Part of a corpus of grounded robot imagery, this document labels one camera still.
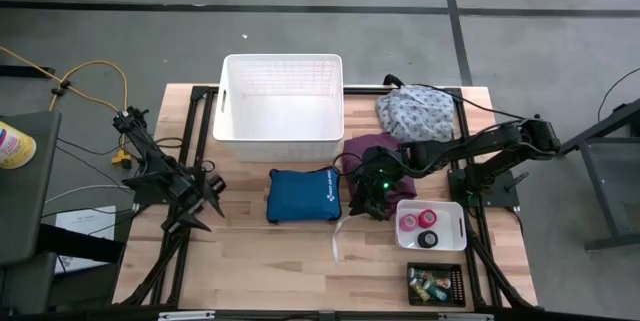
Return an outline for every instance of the blue pouch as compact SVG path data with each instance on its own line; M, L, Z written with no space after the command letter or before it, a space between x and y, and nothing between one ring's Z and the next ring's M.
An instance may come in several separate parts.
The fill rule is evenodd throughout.
M267 220L335 221L342 216L335 168L312 172L271 170Z

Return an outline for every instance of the white strap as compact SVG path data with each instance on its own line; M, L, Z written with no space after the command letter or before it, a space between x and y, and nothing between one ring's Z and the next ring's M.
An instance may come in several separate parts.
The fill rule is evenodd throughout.
M342 220L338 221L338 223L336 224L336 228L335 230L333 230L333 238L332 238L332 243L331 246L333 247L333 261L335 263L340 262L340 256L338 256L338 242L336 241L336 238L338 237L338 232L340 232L340 229L342 228L342 225L344 225L344 222L347 220L351 220L353 218L356 218L358 216L362 216L362 215L366 215L366 214L360 214L360 215L355 215L355 216L347 216L345 218L343 218Z

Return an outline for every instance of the paper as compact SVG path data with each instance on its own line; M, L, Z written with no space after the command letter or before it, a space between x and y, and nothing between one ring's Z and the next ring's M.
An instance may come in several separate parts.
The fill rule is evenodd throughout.
M96 230L100 230L101 228L111 226L116 222L116 215L113 213L116 212L115 206L98 207L96 210L112 213L106 214L94 210L65 212L57 215L56 226L65 230L87 235ZM113 240L113 235L114 227L109 227L106 230L91 234L91 236L106 238L108 240ZM69 257L65 255L60 255L60 259L64 262L64 267L67 272L107 265L107 262ZM56 261L56 275L64 273L65 270L60 264L60 259Z

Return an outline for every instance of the gray floor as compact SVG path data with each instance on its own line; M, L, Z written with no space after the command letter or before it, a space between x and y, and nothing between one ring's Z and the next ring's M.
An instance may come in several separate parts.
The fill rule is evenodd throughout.
M446 6L446 0L90 0L119 2ZM638 0L458 0L460 7L636 9ZM490 87L494 105L540 113L566 140L596 121L608 87L640 66L640 19L463 17L462 31L474 85ZM0 44L63 72L91 59L107 59L129 76L130 103L151 109L154 125L164 85L215 82L231 53L322 53L343 57L348 83L378 84L387 73L407 82L460 85L448 16L123 13L0 10ZM0 55L0 63L15 63ZM117 75L82 71L82 89L121 104ZM44 110L51 84L3 79L0 114ZM612 93L605 110L640 93L637 77ZM95 150L116 143L111 113L65 97L61 137ZM107 157L86 156L122 177ZM540 305L550 310L637 318L640 247L586 254L584 242L607 236L582 160L527 162L531 176L519 186L525 240ZM57 155L50 194L108 184L66 155ZM125 200L114 191L87 192L47 211Z

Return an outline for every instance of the black tape roll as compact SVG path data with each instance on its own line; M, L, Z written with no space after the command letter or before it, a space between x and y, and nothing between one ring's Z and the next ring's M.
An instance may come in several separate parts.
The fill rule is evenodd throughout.
M418 235L418 245L422 248L432 248L438 244L438 235L433 231L424 231Z

